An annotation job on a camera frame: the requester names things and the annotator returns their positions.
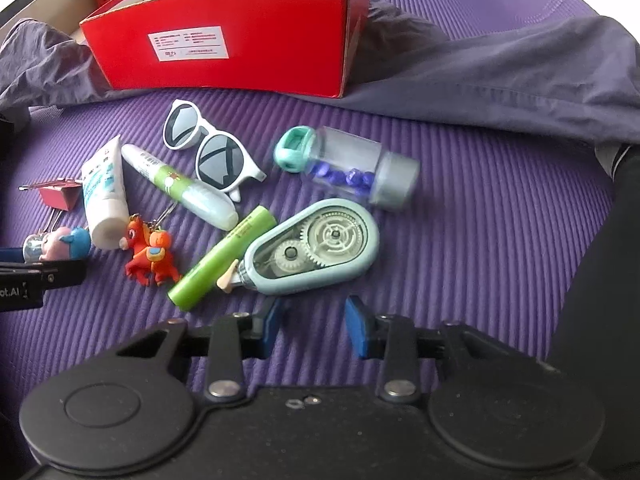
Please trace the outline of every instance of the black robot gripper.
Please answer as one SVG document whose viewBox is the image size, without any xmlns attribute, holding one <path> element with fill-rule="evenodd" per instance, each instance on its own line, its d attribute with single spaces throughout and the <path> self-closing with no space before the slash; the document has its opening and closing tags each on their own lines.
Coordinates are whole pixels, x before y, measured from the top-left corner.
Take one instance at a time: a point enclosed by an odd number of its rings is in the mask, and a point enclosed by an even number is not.
<svg viewBox="0 0 640 480">
<path fill-rule="evenodd" d="M 554 479 L 586 465 L 604 412 L 558 370 L 464 324 L 416 328 L 346 301 L 351 343 L 382 361 L 378 386 L 261 386 L 242 361 L 273 350 L 284 307 L 188 329 L 168 320 L 50 378 L 20 410 L 42 464 L 27 478 Z M 204 391 L 185 381 L 207 357 Z M 420 390 L 420 359 L 439 387 Z"/>
</svg>

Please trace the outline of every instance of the cream tube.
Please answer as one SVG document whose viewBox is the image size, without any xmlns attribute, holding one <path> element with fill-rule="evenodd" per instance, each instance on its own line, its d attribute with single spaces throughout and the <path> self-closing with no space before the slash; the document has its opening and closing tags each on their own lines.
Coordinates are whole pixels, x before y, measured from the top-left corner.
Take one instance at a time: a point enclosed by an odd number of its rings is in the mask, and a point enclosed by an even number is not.
<svg viewBox="0 0 640 480">
<path fill-rule="evenodd" d="M 234 203 L 215 187 L 199 180 L 191 180 L 133 144 L 122 147 L 122 158 L 158 189 L 213 227 L 231 231 L 238 224 Z"/>
<path fill-rule="evenodd" d="M 129 207 L 124 193 L 120 136 L 113 137 L 82 165 L 84 212 L 91 242 L 117 249 L 127 232 Z"/>
</svg>

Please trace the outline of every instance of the white gear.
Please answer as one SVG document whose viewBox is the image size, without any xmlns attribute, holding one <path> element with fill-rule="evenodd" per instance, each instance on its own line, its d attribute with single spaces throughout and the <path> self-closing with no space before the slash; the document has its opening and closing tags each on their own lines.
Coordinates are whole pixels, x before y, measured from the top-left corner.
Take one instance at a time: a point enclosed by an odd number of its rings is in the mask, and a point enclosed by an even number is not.
<svg viewBox="0 0 640 480">
<path fill-rule="evenodd" d="M 300 240 L 284 240 L 275 248 L 271 258 L 271 270 L 277 277 L 302 272 L 309 264 Z"/>
<path fill-rule="evenodd" d="M 353 211 L 337 207 L 307 220 L 300 239 L 309 259 L 320 267 L 329 267 L 360 254 L 366 244 L 366 228 Z"/>
</svg>

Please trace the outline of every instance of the person's leg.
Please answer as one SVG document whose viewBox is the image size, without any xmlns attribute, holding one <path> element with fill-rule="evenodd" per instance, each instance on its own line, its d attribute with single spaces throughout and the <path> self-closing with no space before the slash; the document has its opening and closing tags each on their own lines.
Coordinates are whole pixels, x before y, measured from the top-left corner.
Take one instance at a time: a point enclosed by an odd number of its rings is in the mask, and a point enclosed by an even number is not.
<svg viewBox="0 0 640 480">
<path fill-rule="evenodd" d="M 609 163 L 614 204 L 566 295 L 547 361 L 603 402 L 591 465 L 615 478 L 640 464 L 640 147 Z"/>
</svg>

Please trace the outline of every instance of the ribbed mat surface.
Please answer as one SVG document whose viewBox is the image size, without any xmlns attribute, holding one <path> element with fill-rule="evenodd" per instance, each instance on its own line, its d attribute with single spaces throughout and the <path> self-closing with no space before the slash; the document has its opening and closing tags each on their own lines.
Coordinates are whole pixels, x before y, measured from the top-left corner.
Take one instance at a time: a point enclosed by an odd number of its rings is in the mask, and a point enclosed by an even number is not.
<svg viewBox="0 0 640 480">
<path fill-rule="evenodd" d="M 585 14 L 580 0 L 391 0 L 440 24 L 453 37 Z M 294 305 L 276 352 L 249 363 L 252 384 L 372 383 L 377 366 L 353 358 L 342 306 L 359 294 L 376 312 L 411 316 L 419 326 L 462 319 L 537 356 L 544 355 L 572 275 L 610 205 L 610 185 L 591 153 L 551 139 L 501 134 L 359 114 L 295 98 L 248 91 L 175 89 L 120 102 L 34 113 L 33 127 L 3 171 L 2 246 L 21 245 L 48 212 L 20 184 L 77 176 L 81 163 L 116 134 L 187 174 L 196 149 L 169 152 L 161 126 L 174 98 L 193 100 L 215 126 L 242 140 L 267 172 L 242 186 L 239 211 L 257 204 L 285 219 L 322 198 L 299 176 L 274 167 L 276 139 L 296 124 L 326 124 L 382 142 L 422 162 L 413 203 L 402 214 L 375 211 L 382 250 L 354 282 L 291 299 Z M 168 198 L 125 164 L 131 212 L 154 218 Z M 83 224 L 82 209 L 65 224 Z M 178 208 L 165 227 L 179 268 L 187 271 L 221 237 Z M 50 292 L 41 310 L 0 315 L 0 392 L 15 417 L 20 400 L 51 374 L 76 364 L 161 319 L 179 316 L 168 286 L 126 280 L 129 253 L 94 251 L 82 286 Z M 210 322 L 251 311 L 260 296 L 239 289 L 209 294 L 187 318 Z M 202 387 L 202 366 L 193 384 Z M 423 386 L 433 381 L 425 367 Z"/>
</svg>

